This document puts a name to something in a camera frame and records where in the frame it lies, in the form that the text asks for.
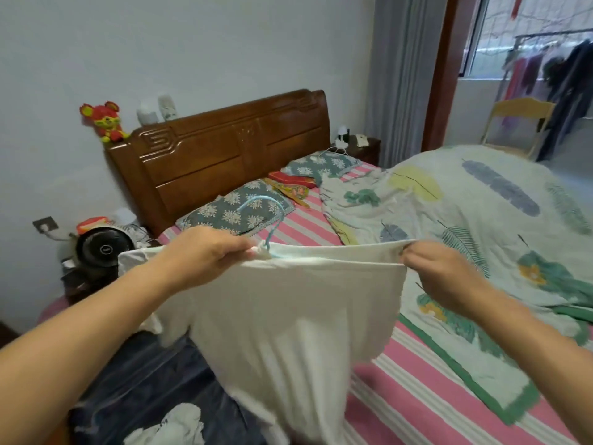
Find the red stuffed toy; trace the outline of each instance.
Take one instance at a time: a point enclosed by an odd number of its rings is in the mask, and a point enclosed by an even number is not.
[[[95,130],[101,136],[103,143],[121,142],[130,136],[122,131],[118,112],[119,106],[112,101],[108,101],[103,106],[93,107],[86,103],[80,106],[80,113],[93,120]]]

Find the plush mouse toy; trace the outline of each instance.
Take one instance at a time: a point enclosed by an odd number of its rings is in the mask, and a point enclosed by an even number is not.
[[[95,130],[101,136],[103,143],[121,142],[130,136],[122,131],[118,112],[119,106],[112,101],[108,101],[102,106],[93,107],[86,103],[80,106],[80,113],[93,120]]]

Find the floral pillowcase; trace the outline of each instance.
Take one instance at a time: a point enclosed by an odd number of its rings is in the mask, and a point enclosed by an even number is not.
[[[270,200],[253,200],[241,212],[237,212],[239,206],[257,195],[267,195],[278,200],[284,206],[285,215],[295,209],[291,201],[269,184],[263,180],[255,180],[191,211],[175,224],[182,231],[192,226],[206,225],[235,235],[256,234],[280,219],[280,208]]]
[[[317,151],[304,158],[291,161],[282,169],[282,172],[292,176],[315,178],[317,187],[319,187],[322,185],[323,175],[340,177],[359,165],[360,161],[352,156],[329,151]]]

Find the hand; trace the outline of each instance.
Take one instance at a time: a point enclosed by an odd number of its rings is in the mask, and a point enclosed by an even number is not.
[[[252,259],[255,243],[210,227],[193,227],[142,265],[166,285],[170,295],[206,284],[241,261]]]
[[[495,292],[464,256],[438,242],[414,242],[404,249],[402,262],[418,272],[428,295],[469,319],[473,319],[482,302]]]

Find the carved wooden headboard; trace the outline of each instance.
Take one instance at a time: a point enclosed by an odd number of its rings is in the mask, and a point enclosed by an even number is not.
[[[325,93],[302,89],[141,127],[105,151],[141,223],[159,235],[218,195],[329,145]]]

